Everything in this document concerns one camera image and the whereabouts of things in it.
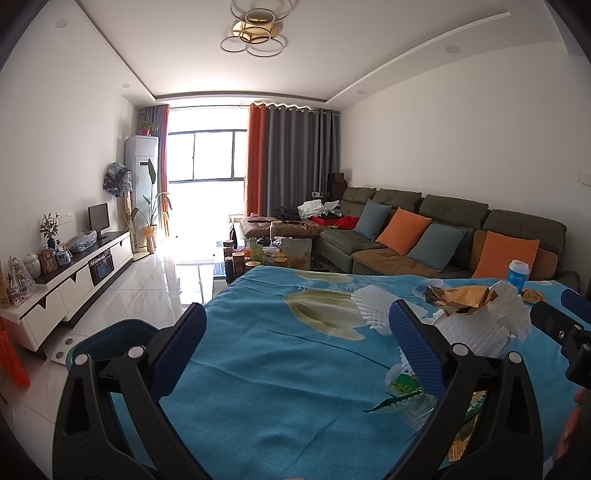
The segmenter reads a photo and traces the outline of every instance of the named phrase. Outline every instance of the blue pillow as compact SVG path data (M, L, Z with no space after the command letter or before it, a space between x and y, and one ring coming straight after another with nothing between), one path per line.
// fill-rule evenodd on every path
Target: blue pillow
M407 257L441 272L456 253L462 238L464 230L432 223Z
M390 205L382 205L368 200L363 212L361 212L359 222L357 222L357 226L353 230L370 240L375 240L391 209Z

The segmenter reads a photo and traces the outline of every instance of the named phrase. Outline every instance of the tv stand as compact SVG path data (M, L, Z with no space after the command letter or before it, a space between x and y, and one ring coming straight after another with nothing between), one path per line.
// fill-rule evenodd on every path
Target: tv stand
M95 286L88 263L107 249L115 269ZM31 298L18 307L0 309L10 337L41 355L40 346L51 331L64 322L73 327L132 259L129 232L105 232L92 247L74 254L70 264L36 278L37 292Z

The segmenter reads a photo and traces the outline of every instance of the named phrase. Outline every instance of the window frame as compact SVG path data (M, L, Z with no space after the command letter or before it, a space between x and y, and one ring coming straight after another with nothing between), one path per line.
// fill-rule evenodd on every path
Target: window frame
M197 134L199 133L224 133L224 132L231 132L232 133L232 169L231 169L231 176L224 177L221 179L196 179L195 178L195 143ZM224 128L224 129L216 129L216 130L189 130L186 132L169 132L168 136L171 135L187 135L193 134L193 178L187 180L169 180L168 183L177 184L177 183L199 183L202 181L244 181L244 177L235 177L234 176L234 156L236 154L236 132L244 132L246 133L247 130L243 128Z

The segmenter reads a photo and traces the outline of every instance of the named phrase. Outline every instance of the television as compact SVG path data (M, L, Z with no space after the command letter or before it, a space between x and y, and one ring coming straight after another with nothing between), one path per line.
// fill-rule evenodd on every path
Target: television
M88 207L88 218L90 220L90 229L96 230L99 240L107 238L106 235L101 235L100 231L107 229L109 224L109 209L106 203Z

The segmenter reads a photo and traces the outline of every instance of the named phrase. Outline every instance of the bolt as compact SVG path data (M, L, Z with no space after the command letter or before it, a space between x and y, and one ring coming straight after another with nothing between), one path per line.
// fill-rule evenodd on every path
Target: bolt
M81 353L74 361L76 362L76 365L84 365L88 361L88 355Z
M463 343L457 343L453 346L452 351L457 356L466 356L470 350L468 350L468 347Z
M129 351L127 352L127 354L131 357L131 358L139 358L144 354L144 347L142 347L141 345L138 346L133 346L129 349Z
M521 355L517 352L511 352L509 353L509 360L511 360L514 364L520 364L521 360L523 359L521 358Z

